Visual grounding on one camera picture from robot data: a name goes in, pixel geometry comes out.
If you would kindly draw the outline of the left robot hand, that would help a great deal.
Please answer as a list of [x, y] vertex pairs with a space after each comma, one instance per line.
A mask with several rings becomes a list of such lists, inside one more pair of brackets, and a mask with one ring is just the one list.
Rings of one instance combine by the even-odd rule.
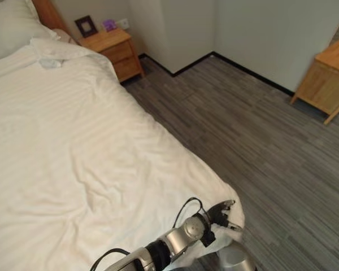
[[234, 224], [228, 220], [228, 215], [225, 211], [230, 211], [231, 207], [235, 204], [235, 200], [225, 200], [214, 206], [207, 211], [207, 216], [211, 224], [217, 224], [219, 226], [229, 228], [236, 232], [242, 232], [243, 228], [237, 224]]

